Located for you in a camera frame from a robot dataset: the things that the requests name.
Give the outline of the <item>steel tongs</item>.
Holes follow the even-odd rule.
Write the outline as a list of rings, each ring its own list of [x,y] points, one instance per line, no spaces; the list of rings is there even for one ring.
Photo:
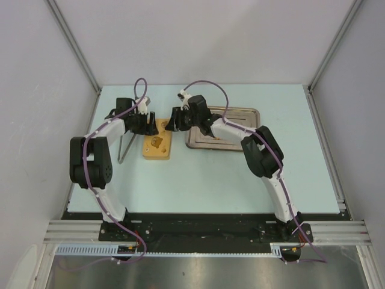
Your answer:
[[[117,157],[117,161],[119,164],[122,164],[130,150],[130,148],[132,147],[135,139],[136,139],[136,134],[133,134],[131,139],[126,142],[125,141],[125,137],[124,136],[121,136],[120,137],[120,142],[119,142],[119,152],[118,152],[118,157]]]

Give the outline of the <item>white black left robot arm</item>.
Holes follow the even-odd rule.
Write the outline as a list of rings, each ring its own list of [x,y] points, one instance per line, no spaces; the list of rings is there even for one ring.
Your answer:
[[[124,220],[127,209],[108,185],[113,174],[109,148],[127,132],[149,136],[158,133],[155,113],[147,110],[149,104],[147,96],[118,98],[99,127],[70,140],[70,180],[93,196],[105,222],[115,222],[111,232],[121,241],[132,236],[133,226]]]

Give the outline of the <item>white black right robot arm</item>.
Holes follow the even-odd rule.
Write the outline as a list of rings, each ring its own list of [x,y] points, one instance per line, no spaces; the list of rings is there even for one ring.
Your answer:
[[[212,113],[202,95],[192,96],[182,90],[177,96],[182,105],[172,108],[165,129],[177,132],[198,128],[205,136],[240,145],[248,168],[267,187],[279,224],[278,236],[283,241],[292,241],[300,235],[309,241],[303,229],[301,213],[292,202],[283,178],[283,152],[271,131],[266,126],[253,128],[239,125],[224,114]]]

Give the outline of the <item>small steel tin lid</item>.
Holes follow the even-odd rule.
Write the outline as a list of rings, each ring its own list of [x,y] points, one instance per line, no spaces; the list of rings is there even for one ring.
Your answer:
[[[168,119],[157,119],[156,125],[159,132],[158,135],[144,136],[143,156],[170,156],[172,132],[165,130],[168,121]]]

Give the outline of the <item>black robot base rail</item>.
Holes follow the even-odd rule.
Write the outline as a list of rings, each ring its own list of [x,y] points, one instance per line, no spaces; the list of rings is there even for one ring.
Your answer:
[[[302,244],[313,241],[310,225],[301,219],[309,241],[297,233],[284,239],[283,227],[270,216],[214,214],[137,214],[121,226],[103,221],[96,240],[123,243],[123,252],[145,249],[147,254],[270,253],[274,243],[298,253]]]

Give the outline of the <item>gold cookie tin box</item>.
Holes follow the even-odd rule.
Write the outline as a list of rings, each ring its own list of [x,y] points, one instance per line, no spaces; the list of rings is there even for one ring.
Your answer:
[[[149,160],[149,161],[165,161],[165,160],[169,160],[170,159],[170,156],[167,155],[167,156],[160,156],[160,155],[155,155],[155,156],[151,156],[151,155],[144,155],[143,156],[145,160]]]

